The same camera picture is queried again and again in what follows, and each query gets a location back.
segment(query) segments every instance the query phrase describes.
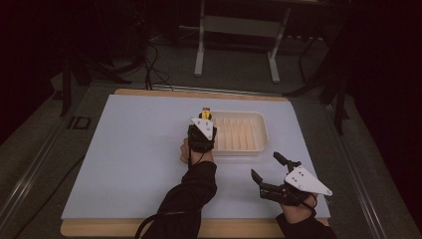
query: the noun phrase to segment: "person's hand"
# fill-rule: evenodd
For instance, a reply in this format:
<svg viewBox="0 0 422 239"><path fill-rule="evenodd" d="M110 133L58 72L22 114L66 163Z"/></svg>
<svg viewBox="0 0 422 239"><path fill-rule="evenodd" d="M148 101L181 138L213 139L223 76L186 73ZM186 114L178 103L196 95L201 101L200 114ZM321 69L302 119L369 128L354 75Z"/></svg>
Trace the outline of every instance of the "person's hand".
<svg viewBox="0 0 422 239"><path fill-rule="evenodd" d="M183 144L180 146L180 150L182 151L182 154L180 155L180 160L187 164L188 158L189 158L189 144L187 142L187 138L183 139ZM202 153L202 152L195 152L191 150L190 156L191 156L192 165L197 163L199 160L212 161L212 162L214 161L214 157L211 151Z"/></svg>
<svg viewBox="0 0 422 239"><path fill-rule="evenodd" d="M314 194L314 196L315 197L310 195L307 199L305 199L304 203L311 207L314 207L314 205L316 204L317 194ZM285 212L286 220L291 224L306 220L310 218L310 216L313 214L313 212L309 208L303 206L302 204L300 204L299 206L288 206L280 203L280 205L282 206L282 209Z"/></svg>

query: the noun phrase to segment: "black sleeve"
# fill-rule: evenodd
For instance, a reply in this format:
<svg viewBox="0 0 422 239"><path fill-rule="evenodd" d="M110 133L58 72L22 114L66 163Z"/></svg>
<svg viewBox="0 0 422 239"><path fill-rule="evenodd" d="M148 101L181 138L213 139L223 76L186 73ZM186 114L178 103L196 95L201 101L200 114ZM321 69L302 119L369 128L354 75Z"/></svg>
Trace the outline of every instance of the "black sleeve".
<svg viewBox="0 0 422 239"><path fill-rule="evenodd" d="M276 218L280 228L285 234L286 239L336 239L335 233L330 227L327 227L317 221L314 216L298 222L290 224L282 213Z"/></svg>
<svg viewBox="0 0 422 239"><path fill-rule="evenodd" d="M210 161L193 165L182 177L181 183L167 193L158 209L158 213L188 213L158 217L142 238L197 238L201 226L200 210L217 191L216 169L217 165Z"/></svg>

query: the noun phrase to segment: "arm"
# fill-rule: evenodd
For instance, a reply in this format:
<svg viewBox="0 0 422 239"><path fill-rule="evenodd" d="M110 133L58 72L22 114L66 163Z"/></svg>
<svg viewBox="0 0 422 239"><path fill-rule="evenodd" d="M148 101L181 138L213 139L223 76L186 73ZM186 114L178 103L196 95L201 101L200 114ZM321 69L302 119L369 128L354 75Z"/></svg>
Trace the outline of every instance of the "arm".
<svg viewBox="0 0 422 239"><path fill-rule="evenodd" d="M315 205L315 199L310 195L305 203ZM315 219L316 214L303 205L287 206L280 204L284 213L276 220L286 236L286 239L336 239L330 227Z"/></svg>
<svg viewBox="0 0 422 239"><path fill-rule="evenodd" d="M180 147L180 160L187 163L187 140ZM160 212L186 211L175 216L164 216L155 220L142 238L196 238L201 225L200 209L217 191L215 172L217 166L211 151L204 154L191 152L193 166L182 177L179 185L165 196L158 209Z"/></svg>

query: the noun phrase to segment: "dark background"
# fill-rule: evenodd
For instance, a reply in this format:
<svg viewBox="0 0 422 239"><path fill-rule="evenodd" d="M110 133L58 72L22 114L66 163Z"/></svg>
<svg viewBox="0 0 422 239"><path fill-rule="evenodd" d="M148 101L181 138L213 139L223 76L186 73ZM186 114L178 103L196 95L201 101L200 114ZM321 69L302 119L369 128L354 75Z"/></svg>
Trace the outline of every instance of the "dark background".
<svg viewBox="0 0 422 239"><path fill-rule="evenodd" d="M62 70L63 38L71 37L87 54L109 63L111 55L126 50L133 18L130 1L2 1L0 6L0 143L36 108L54 93L50 79ZM342 38L347 55L353 53L351 81L347 91L373 136L410 213L422 228L421 135L422 81L421 3L371 3L370 11L354 15ZM212 11L226 13L227 6L216 4ZM266 16L278 19L280 9L248 7L230 13L238 16ZM157 0L150 4L149 19L158 29L177 38L177 25L197 26L199 1ZM296 26L291 35L317 35L310 23L309 9L296 10ZM333 16L329 12L324 16Z"/></svg>

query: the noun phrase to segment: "plastic tray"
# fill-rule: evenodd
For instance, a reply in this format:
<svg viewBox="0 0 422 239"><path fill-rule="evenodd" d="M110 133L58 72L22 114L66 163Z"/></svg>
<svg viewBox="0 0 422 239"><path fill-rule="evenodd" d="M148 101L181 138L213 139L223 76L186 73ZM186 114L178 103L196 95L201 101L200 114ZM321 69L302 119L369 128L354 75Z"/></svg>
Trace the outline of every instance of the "plastic tray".
<svg viewBox="0 0 422 239"><path fill-rule="evenodd" d="M217 127L214 155L258 155L267 142L264 118L259 113L212 112Z"/></svg>

